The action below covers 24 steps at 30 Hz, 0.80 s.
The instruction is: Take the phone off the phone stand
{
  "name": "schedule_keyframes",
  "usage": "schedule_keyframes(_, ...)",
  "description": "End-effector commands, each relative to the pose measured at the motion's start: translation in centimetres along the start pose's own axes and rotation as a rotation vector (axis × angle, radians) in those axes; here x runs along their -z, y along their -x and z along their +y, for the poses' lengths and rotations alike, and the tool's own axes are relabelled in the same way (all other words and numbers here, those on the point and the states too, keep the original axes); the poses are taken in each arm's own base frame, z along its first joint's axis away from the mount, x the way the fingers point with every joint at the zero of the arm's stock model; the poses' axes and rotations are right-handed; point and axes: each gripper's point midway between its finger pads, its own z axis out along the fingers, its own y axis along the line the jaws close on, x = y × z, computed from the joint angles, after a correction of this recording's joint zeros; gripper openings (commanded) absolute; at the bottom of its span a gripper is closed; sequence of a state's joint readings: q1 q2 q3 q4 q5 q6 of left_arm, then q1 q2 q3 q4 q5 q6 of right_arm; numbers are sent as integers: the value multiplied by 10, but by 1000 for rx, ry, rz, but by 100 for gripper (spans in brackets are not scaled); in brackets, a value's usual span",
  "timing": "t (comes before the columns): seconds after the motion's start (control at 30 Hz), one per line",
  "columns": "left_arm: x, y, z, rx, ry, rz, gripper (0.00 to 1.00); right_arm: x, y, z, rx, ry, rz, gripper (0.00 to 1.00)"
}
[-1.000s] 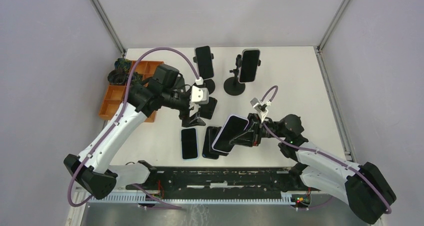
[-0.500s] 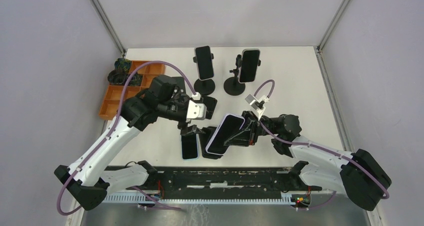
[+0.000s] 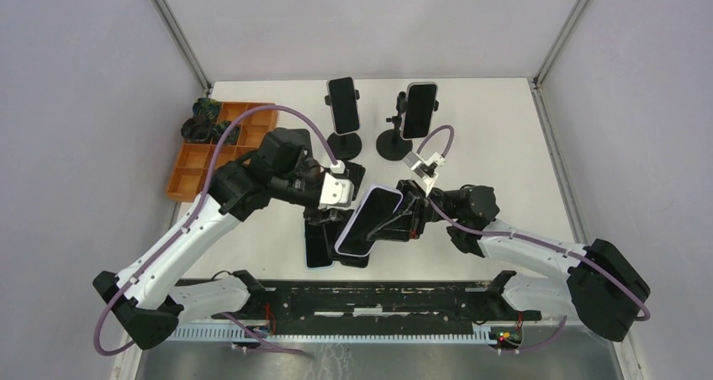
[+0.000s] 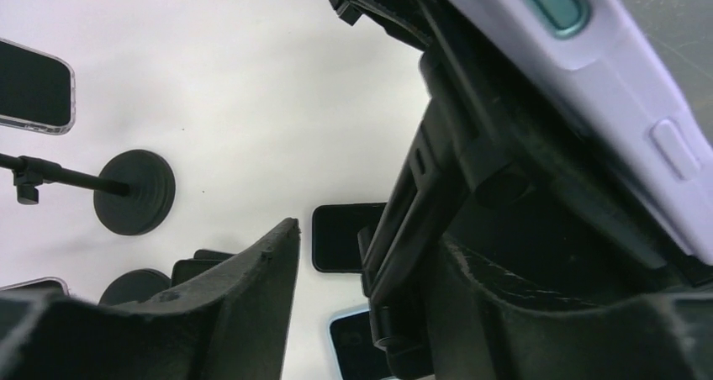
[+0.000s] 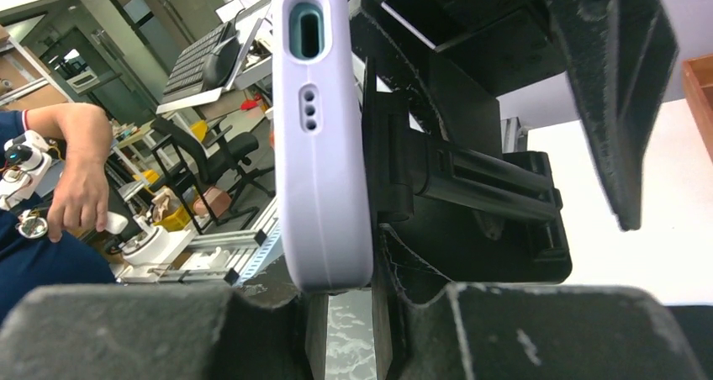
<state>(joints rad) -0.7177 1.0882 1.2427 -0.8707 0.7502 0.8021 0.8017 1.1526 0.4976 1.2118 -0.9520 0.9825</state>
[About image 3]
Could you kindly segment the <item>blue case phone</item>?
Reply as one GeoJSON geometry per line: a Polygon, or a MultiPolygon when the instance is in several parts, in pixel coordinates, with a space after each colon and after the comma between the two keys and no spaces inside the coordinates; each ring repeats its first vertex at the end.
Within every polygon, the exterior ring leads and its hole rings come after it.
{"type": "Polygon", "coordinates": [[[306,267],[309,270],[326,269],[334,265],[323,226],[304,224],[304,249],[306,267]]]}

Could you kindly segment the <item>black case phone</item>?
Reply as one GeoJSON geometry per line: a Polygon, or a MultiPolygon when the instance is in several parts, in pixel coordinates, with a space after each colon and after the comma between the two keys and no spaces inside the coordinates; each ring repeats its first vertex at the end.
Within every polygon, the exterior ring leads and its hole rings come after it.
{"type": "Polygon", "coordinates": [[[329,222],[324,227],[328,256],[332,261],[339,262],[345,267],[366,268],[369,262],[368,256],[344,256],[336,252],[335,243],[337,238],[339,237],[340,228],[341,222],[329,222]]]}

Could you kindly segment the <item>lavender case phone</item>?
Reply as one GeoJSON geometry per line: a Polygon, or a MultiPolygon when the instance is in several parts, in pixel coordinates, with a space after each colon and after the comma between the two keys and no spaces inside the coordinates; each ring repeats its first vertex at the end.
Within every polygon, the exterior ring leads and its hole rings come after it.
{"type": "Polygon", "coordinates": [[[373,246],[368,237],[399,208],[403,199],[404,195],[395,188],[372,185],[338,235],[335,252],[341,256],[368,256],[373,246]]]}

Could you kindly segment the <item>black folding phone stand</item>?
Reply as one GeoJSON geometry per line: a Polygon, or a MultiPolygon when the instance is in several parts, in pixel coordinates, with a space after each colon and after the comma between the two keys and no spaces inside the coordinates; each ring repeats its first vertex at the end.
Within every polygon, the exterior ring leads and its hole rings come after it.
{"type": "Polygon", "coordinates": [[[345,167],[346,177],[352,184],[353,188],[351,200],[354,201],[358,197],[358,193],[362,186],[363,179],[366,173],[366,168],[360,164],[351,161],[345,161],[345,167]]]}

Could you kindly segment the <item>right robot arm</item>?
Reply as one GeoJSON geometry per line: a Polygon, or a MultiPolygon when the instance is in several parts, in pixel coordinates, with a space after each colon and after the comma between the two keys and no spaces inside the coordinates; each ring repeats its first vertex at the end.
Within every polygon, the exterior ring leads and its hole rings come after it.
{"type": "Polygon", "coordinates": [[[499,219],[492,187],[467,184],[425,194],[413,181],[401,180],[396,190],[400,203],[387,202],[367,216],[366,240],[416,240],[427,224],[443,221],[460,252],[535,273],[505,272],[493,280],[485,306],[496,319],[516,311],[573,316],[596,335],[620,342],[634,323],[652,317],[649,285],[608,240],[581,244],[517,229],[499,219]]]}

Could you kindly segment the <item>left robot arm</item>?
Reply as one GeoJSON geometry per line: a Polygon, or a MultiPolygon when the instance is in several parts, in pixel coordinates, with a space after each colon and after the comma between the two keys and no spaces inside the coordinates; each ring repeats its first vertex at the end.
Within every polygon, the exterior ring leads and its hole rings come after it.
{"type": "Polygon", "coordinates": [[[314,158],[306,129],[276,128],[261,144],[218,168],[177,223],[141,258],[118,273],[102,271],[92,281],[141,350],[160,345],[175,329],[215,314],[254,319],[264,308],[260,284],[248,272],[179,285],[182,275],[216,241],[277,199],[304,207],[311,224],[340,218],[355,199],[365,167],[338,161],[323,167],[314,158]]]}

